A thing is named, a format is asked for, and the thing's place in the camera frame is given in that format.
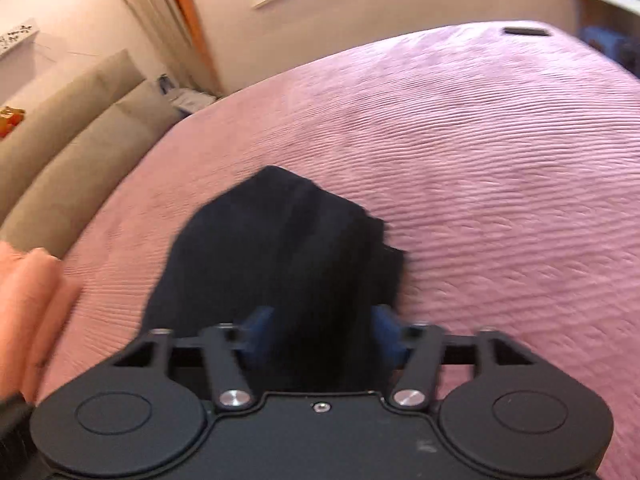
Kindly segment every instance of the orange object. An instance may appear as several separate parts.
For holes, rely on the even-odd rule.
[[[6,137],[24,119],[24,110],[5,106],[0,109],[0,138]]]

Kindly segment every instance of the sofa cushion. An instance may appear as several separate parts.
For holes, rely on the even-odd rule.
[[[29,112],[0,144],[0,223],[40,171],[91,121],[143,80],[123,50]]]
[[[113,189],[179,119],[143,82],[47,165],[4,221],[0,238],[22,251],[44,247],[64,257]]]

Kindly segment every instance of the pink bedspread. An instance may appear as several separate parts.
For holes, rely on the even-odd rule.
[[[135,334],[196,208],[277,164],[387,222],[408,319],[498,327],[596,390],[616,419],[600,473],[640,478],[640,84],[503,25],[355,48],[174,127],[66,260],[86,286],[43,394]]]

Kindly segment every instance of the peach fabric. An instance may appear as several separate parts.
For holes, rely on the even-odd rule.
[[[0,399],[20,389],[34,334],[62,276],[62,262],[34,249],[0,288]]]
[[[82,283],[62,277],[46,313],[33,339],[24,370],[22,396],[27,402],[35,402],[49,354],[66,323],[71,308],[80,296]]]

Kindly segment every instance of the orange cloth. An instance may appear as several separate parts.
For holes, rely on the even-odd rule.
[[[44,249],[23,255],[0,242],[0,399],[21,391],[35,400],[43,363],[79,291]]]
[[[24,119],[24,110],[5,106],[0,108],[0,139],[9,135]]]

